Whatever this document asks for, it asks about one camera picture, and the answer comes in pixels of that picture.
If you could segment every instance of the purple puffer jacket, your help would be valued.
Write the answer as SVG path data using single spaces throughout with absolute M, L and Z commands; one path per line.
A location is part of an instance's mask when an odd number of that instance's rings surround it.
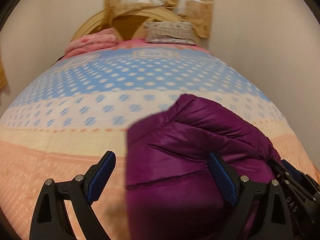
M 128 130 L 127 209 L 132 240 L 212 239 L 232 211 L 207 167 L 223 156 L 239 175 L 268 183 L 266 161 L 280 161 L 270 140 L 220 104 L 182 95 L 168 110 Z M 240 236 L 245 239 L 257 203 Z

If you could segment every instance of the white wall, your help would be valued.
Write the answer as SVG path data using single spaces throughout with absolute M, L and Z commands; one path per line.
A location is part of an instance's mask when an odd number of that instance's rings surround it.
M 257 85 L 320 168 L 320 25 L 303 0 L 216 0 L 210 51 Z
M 8 85 L 0 92 L 0 116 L 41 73 L 64 55 L 76 30 L 103 10 L 104 0 L 21 0 L 0 32 L 0 56 Z
M 0 32 L 9 83 L 0 115 L 102 9 L 103 0 L 21 0 Z M 277 105 L 320 168 L 320 26 L 304 1 L 215 0 L 204 44 Z

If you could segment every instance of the silver pin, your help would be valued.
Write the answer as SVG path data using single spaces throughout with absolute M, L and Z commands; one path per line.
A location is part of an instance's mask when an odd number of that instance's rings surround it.
M 248 181 L 249 181 L 249 178 L 248 178 L 247 176 L 245 176 L 245 175 L 242 175 L 242 176 L 240 177 L 240 179 L 241 179 L 243 182 L 248 182 Z
M 81 181 L 81 180 L 83 180 L 83 175 L 81 175 L 81 174 L 79 174 L 79 175 L 77 175 L 76 177 L 75 177 L 75 179 L 76 179 L 76 181 Z
M 279 185 L 279 182 L 276 179 L 273 179 L 271 181 L 271 183 L 272 183 L 273 186 L 278 186 Z
M 48 185 L 48 186 L 49 186 L 51 183 L 52 183 L 52 179 L 47 179 L 47 180 L 45 181 L 45 184 Z

